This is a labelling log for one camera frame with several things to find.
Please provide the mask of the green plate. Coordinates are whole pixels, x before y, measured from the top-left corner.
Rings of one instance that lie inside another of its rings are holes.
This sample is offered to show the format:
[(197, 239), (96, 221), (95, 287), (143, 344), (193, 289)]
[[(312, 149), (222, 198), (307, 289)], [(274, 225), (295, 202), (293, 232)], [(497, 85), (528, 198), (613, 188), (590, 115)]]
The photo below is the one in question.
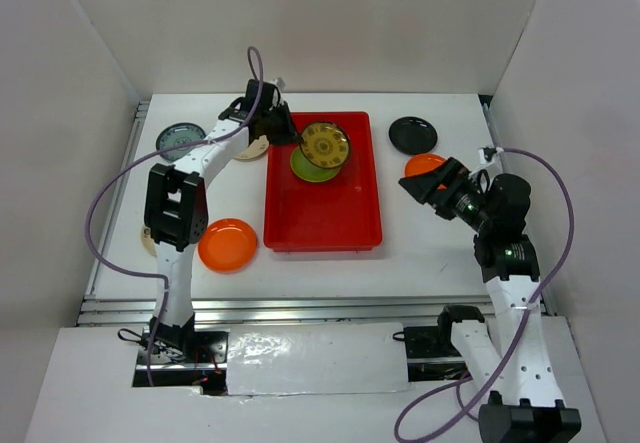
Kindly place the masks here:
[(323, 169), (310, 163), (299, 148), (295, 148), (290, 157), (290, 166), (293, 173), (306, 182), (324, 183), (337, 176), (341, 169)]

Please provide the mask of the yellow patterned plate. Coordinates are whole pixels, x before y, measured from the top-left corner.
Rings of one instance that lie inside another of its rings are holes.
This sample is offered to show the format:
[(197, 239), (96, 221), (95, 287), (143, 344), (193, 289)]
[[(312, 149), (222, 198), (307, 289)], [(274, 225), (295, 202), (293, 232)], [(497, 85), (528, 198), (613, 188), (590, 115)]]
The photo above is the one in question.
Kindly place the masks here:
[(330, 121), (307, 125), (299, 145), (302, 155), (321, 169), (342, 167), (351, 155), (351, 141), (346, 131)]

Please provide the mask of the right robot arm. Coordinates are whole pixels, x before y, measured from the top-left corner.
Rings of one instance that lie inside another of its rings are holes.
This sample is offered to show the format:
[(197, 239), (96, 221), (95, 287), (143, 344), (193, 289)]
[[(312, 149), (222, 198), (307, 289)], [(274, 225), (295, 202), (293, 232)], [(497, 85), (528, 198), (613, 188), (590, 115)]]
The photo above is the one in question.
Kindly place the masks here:
[(436, 344), (446, 354), (460, 354), (476, 393), (422, 439), (435, 440), (476, 411), (484, 442), (569, 442), (582, 421), (579, 411), (565, 402), (544, 338), (540, 304), (550, 280), (541, 275), (536, 250), (525, 233), (531, 186), (510, 173), (483, 184), (487, 175), (485, 167), (472, 172), (449, 158), (431, 171), (399, 181), (440, 218), (458, 218), (474, 230), (474, 256), (499, 337), (492, 339), (477, 308), (443, 309)]

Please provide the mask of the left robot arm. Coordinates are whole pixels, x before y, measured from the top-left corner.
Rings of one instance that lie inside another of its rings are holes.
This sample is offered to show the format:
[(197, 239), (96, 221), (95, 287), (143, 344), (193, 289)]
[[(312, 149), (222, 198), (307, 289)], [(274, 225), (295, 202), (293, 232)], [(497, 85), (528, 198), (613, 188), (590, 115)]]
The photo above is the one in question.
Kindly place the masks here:
[(250, 144), (266, 137), (272, 145), (299, 143), (284, 82), (251, 79), (245, 95), (223, 110), (202, 145), (170, 165), (149, 171), (144, 224), (154, 241), (159, 293), (150, 320), (151, 334), (176, 362), (196, 353), (192, 305), (192, 266), (197, 244), (209, 225), (206, 192), (214, 178)]

